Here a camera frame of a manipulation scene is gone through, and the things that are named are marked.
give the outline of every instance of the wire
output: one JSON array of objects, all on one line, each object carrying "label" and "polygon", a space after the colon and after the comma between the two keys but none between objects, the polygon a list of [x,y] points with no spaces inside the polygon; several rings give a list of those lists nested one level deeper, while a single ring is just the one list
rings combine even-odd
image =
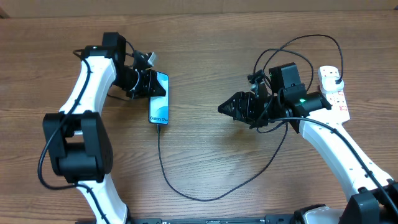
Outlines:
[{"label": "wire", "polygon": [[136,50],[134,49],[134,47],[132,46],[132,44],[131,44],[129,41],[127,41],[127,40],[126,40],[126,43],[128,43],[128,44],[130,45],[131,50],[132,50],[132,52],[134,53]]},{"label": "wire", "polygon": [[[279,49],[267,49],[267,50],[263,51],[263,52],[260,54],[259,58],[257,59],[256,63],[254,64],[253,73],[256,72],[257,64],[259,63],[261,57],[262,57],[265,53],[267,53],[268,51],[278,51],[278,50],[279,50]],[[313,66],[312,66],[312,63],[309,61],[308,58],[304,57],[303,55],[301,55],[301,54],[299,54],[299,53],[297,53],[297,52],[294,52],[294,51],[291,51],[291,50],[285,50],[285,49],[280,49],[279,51],[283,51],[283,52],[287,52],[287,53],[290,53],[290,54],[297,55],[297,56],[299,56],[300,58],[302,58],[302,59],[304,59],[305,61],[308,62],[308,64],[309,64],[310,67],[311,67],[311,80],[310,80],[310,84],[309,84],[308,87],[307,87],[307,91],[308,91],[308,90],[310,89],[311,84],[312,84],[312,81],[313,81]],[[271,81],[268,81],[268,82],[269,82],[269,83],[266,82],[266,85],[268,86],[268,88],[271,89]]]},{"label": "wire", "polygon": [[258,176],[260,176],[264,171],[266,171],[266,169],[269,167],[269,165],[271,164],[271,162],[274,160],[274,158],[275,158],[276,154],[278,153],[280,147],[282,146],[283,142],[285,141],[285,138],[286,138],[286,135],[287,135],[287,130],[288,130],[288,125],[287,125],[287,123],[286,123],[286,131],[285,131],[284,137],[282,138],[282,141],[280,142],[280,144],[279,144],[278,148],[276,149],[274,155],[272,155],[272,157],[271,157],[271,159],[269,160],[268,164],[267,164],[260,172],[258,172],[255,176],[253,176],[253,177],[250,178],[249,180],[243,182],[242,184],[238,185],[237,187],[231,189],[230,191],[226,192],[225,194],[223,194],[223,195],[221,195],[221,196],[219,196],[219,197],[211,198],[211,199],[199,199],[199,198],[190,197],[190,196],[188,196],[188,195],[185,195],[185,194],[179,192],[179,191],[176,190],[176,189],[170,184],[170,182],[167,180],[167,177],[166,177],[166,174],[165,174],[164,168],[163,168],[162,156],[160,155],[160,126],[157,125],[157,150],[158,150],[158,152],[159,152],[160,167],[162,168],[162,173],[163,173],[164,180],[166,181],[167,185],[168,185],[175,193],[177,193],[177,194],[179,194],[179,195],[181,195],[181,196],[183,196],[183,197],[185,197],[185,198],[187,198],[187,199],[195,200],[195,201],[198,201],[198,202],[211,202],[211,201],[215,201],[215,200],[221,199],[221,198],[223,198],[223,197],[229,195],[230,193],[234,192],[235,190],[237,190],[237,189],[243,187],[244,185],[246,185],[246,184],[249,183],[250,181],[252,181],[252,180],[254,180],[255,178],[257,178]]},{"label": "wire", "polygon": [[268,104],[267,104],[267,106],[264,108],[264,110],[262,111],[262,113],[260,114],[260,117],[257,119],[257,120],[259,120],[259,119],[262,119],[262,117],[266,114],[266,112],[267,112],[267,110],[268,110],[268,107],[269,107],[269,105],[271,105],[271,103],[272,103],[272,100],[274,99],[274,95],[275,95],[275,93],[274,92],[272,92],[272,95],[271,95],[271,99],[269,100],[269,102],[268,102]]},{"label": "wire", "polygon": [[280,128],[284,123],[286,123],[286,122],[283,121],[283,122],[279,123],[277,126],[275,126],[274,128],[272,128],[272,129],[270,129],[270,130],[268,130],[268,131],[260,131],[259,128],[257,128],[257,132],[258,132],[259,134],[270,133],[270,132],[275,131],[276,129]]},{"label": "wire", "polygon": [[110,224],[109,220],[106,218],[105,214],[103,213],[103,211],[102,211],[102,209],[101,209],[101,207],[100,207],[100,205],[98,203],[98,200],[95,197],[95,194],[94,194],[94,192],[92,191],[91,188],[89,188],[89,187],[87,187],[87,186],[85,186],[83,184],[78,184],[78,183],[71,184],[71,185],[54,187],[54,186],[51,186],[48,183],[46,183],[46,181],[43,178],[43,174],[42,174],[44,158],[45,158],[45,155],[46,155],[47,151],[49,150],[49,146],[50,146],[52,140],[54,139],[54,136],[61,130],[62,126],[65,124],[65,122],[68,121],[70,115],[73,113],[73,111],[79,105],[79,102],[80,102],[80,100],[81,100],[81,98],[82,98],[82,96],[83,96],[83,94],[84,94],[84,92],[85,92],[85,90],[87,88],[88,82],[90,80],[90,75],[91,75],[90,65],[88,64],[88,62],[87,62],[87,60],[85,58],[81,57],[81,55],[79,55],[77,53],[77,52],[82,52],[82,51],[83,51],[82,49],[74,50],[73,54],[76,55],[78,58],[80,58],[80,60],[82,60],[86,64],[86,66],[87,66],[87,77],[86,77],[86,80],[85,80],[85,82],[83,84],[83,87],[81,88],[81,91],[80,91],[79,95],[77,96],[77,98],[75,100],[75,103],[70,108],[69,112],[63,117],[63,119],[61,120],[60,124],[57,126],[57,128],[55,129],[55,131],[52,133],[52,135],[50,136],[49,140],[45,144],[45,146],[43,148],[43,151],[42,151],[42,153],[40,155],[39,163],[37,165],[37,177],[39,178],[40,183],[45,188],[50,189],[50,190],[65,190],[65,189],[72,189],[72,188],[75,188],[75,187],[83,187],[83,188],[85,188],[87,190],[87,192],[90,193],[90,195],[93,197],[94,203],[95,203],[95,205],[96,205],[96,207],[97,207],[97,209],[99,211],[99,214],[101,215],[101,218],[103,220],[105,220],[105,222],[107,224]]},{"label": "wire", "polygon": [[268,122],[274,123],[276,121],[308,121],[311,123],[315,123],[319,126],[322,126],[324,128],[329,129],[331,132],[335,133],[347,146],[348,149],[353,153],[354,157],[356,160],[359,162],[359,164],[362,166],[362,168],[365,170],[366,174],[372,179],[374,184],[378,187],[378,189],[381,191],[382,195],[386,198],[388,203],[390,204],[392,210],[394,211],[396,217],[398,218],[398,209],[395,205],[395,203],[391,200],[390,196],[388,196],[387,192],[384,190],[383,186],[377,181],[377,179],[374,177],[373,172],[369,170],[369,168],[366,166],[366,164],[363,162],[362,158],[358,155],[358,153],[355,151],[354,147],[349,143],[349,141],[340,133],[337,131],[337,129],[332,128],[331,126],[324,124],[320,121],[316,121],[314,119],[309,119],[309,118],[277,118],[277,119],[271,119]]},{"label": "wire", "polygon": [[281,46],[277,51],[275,51],[275,52],[271,55],[271,57],[269,57],[268,61],[267,61],[266,64],[264,65],[263,70],[266,69],[266,67],[267,67],[267,65],[268,65],[268,63],[269,63],[269,61],[275,56],[275,54],[277,54],[278,52],[282,51],[282,49],[285,48],[286,46],[288,46],[291,42],[293,42],[293,41],[295,41],[295,40],[297,40],[297,39],[304,38],[304,37],[327,37],[327,38],[331,39],[331,40],[337,45],[338,51],[339,51],[339,53],[340,53],[340,58],[341,58],[341,75],[340,75],[340,78],[339,78],[338,80],[336,80],[336,84],[340,84],[341,81],[343,80],[343,72],[344,72],[344,71],[343,71],[343,70],[344,70],[343,53],[342,53],[342,51],[341,51],[341,48],[340,48],[340,45],[338,44],[338,42],[337,42],[334,38],[332,38],[331,36],[325,35],[325,34],[310,34],[310,35],[304,35],[304,36],[296,37],[296,38],[294,38],[293,40],[287,42],[286,44],[284,44],[283,46]]},{"label": "wire", "polygon": [[267,82],[269,83],[269,84],[271,84],[271,80],[268,78],[268,76],[264,76],[264,78],[267,80]]},{"label": "wire", "polygon": [[123,98],[120,98],[120,97],[117,97],[117,96],[112,96],[112,95],[109,95],[109,94],[106,94],[106,96],[107,96],[107,97],[110,97],[110,98],[117,99],[117,100],[129,101],[129,100],[125,100],[125,99],[123,99]]},{"label": "wire", "polygon": [[281,93],[282,90],[284,90],[284,89],[285,89],[285,88],[280,88],[280,89],[278,90],[277,101],[278,101],[278,106],[279,106],[280,109],[283,108],[282,103],[280,102],[280,93]]},{"label": "wire", "polygon": [[[132,45],[130,44],[130,42],[128,42],[128,41],[126,41],[126,42],[130,45],[130,47],[132,48],[132,51],[133,51],[133,53],[134,53],[135,50],[134,50],[134,48],[132,47]],[[127,53],[127,52],[126,52],[126,55],[127,55],[127,56],[130,56],[130,57],[132,57],[132,58],[134,58],[134,54],[130,54],[130,53]]]}]

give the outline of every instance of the white power strip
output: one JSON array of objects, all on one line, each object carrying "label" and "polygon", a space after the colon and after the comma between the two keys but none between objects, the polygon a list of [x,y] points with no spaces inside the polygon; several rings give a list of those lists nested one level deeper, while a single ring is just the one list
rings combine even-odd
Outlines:
[{"label": "white power strip", "polygon": [[318,69],[318,77],[321,92],[331,104],[331,109],[336,113],[336,117],[342,123],[348,121],[349,112],[343,91],[344,81],[336,84],[336,80],[340,78],[338,69],[328,65],[322,66]]}]

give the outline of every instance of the white robotic arm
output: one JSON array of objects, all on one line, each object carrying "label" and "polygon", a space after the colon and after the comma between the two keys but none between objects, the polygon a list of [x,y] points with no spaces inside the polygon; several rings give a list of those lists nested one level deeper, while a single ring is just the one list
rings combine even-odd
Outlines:
[{"label": "white robotic arm", "polygon": [[[323,108],[310,112],[310,116],[307,118],[320,121],[337,129],[337,131],[355,148],[355,151],[365,162],[366,166],[373,172],[375,178],[382,186],[388,185],[388,179],[392,180],[392,177],[370,160],[355,143],[351,136],[345,131],[341,122],[336,119],[334,111]],[[301,121],[300,134],[315,147],[328,164],[329,168],[340,182],[347,201],[352,195],[358,194],[358,189],[361,187],[366,187],[368,190],[377,188],[358,163],[348,146],[335,133],[331,133],[330,130],[309,121]]]},{"label": "white robotic arm", "polygon": [[[73,114],[82,114],[85,111],[102,113],[106,94],[116,79],[116,67],[111,58],[104,56],[90,56],[86,61],[91,68],[91,76],[87,88]],[[60,112],[65,114],[72,108],[87,79],[87,66],[81,62],[80,76],[77,80],[68,101],[61,107]]]},{"label": "white robotic arm", "polygon": [[[97,224],[131,222],[129,209],[119,198],[111,178],[113,150],[100,117],[111,85],[121,87],[126,96],[133,99],[167,96],[158,74],[163,78],[168,76],[148,69],[153,66],[155,54],[135,50],[133,65],[125,67],[125,47],[124,37],[118,33],[105,33],[101,46],[87,46],[81,50],[80,76],[68,101],[59,113],[46,114],[43,121],[47,140],[45,149],[48,148],[54,172],[63,175],[82,192]],[[66,138],[74,135],[82,135],[84,142],[68,143]],[[40,181],[49,189],[56,188]]]}]

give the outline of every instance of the wooden table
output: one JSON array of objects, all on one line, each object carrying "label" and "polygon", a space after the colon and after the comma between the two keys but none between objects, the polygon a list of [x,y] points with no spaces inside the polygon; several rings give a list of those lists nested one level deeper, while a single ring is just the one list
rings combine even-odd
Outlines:
[{"label": "wooden table", "polygon": [[[398,178],[397,21],[397,11],[1,19],[0,223],[93,218],[79,191],[45,189],[36,169],[45,144],[42,118],[66,102],[80,73],[72,50],[100,44],[106,31],[118,31],[143,52],[156,52],[155,69],[170,75],[170,124],[161,145],[169,181],[181,192],[216,197],[268,163],[283,128],[260,135],[219,114],[217,106],[237,91],[249,91],[246,75],[263,50],[318,33],[333,36],[343,49],[351,114],[345,128],[374,162]],[[326,38],[302,39],[289,49],[312,61],[310,91],[317,91],[319,66],[340,68],[336,46]],[[270,67],[289,62],[298,65],[308,85],[310,67],[301,58],[280,53]],[[110,93],[122,95],[113,87]],[[136,218],[258,217],[315,203],[346,204],[318,152],[291,128],[256,180],[215,202],[187,200],[162,177],[147,110],[147,100],[108,98],[102,115],[113,145],[113,180]],[[65,184],[53,174],[48,157],[44,176],[53,185]]]}]

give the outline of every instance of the smartphone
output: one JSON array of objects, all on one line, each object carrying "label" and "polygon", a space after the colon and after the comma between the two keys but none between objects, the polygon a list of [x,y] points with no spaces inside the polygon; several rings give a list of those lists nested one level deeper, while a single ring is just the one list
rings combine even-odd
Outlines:
[{"label": "smartphone", "polygon": [[157,80],[166,90],[165,96],[155,96],[149,98],[148,120],[152,124],[169,123],[169,76],[157,72]]}]

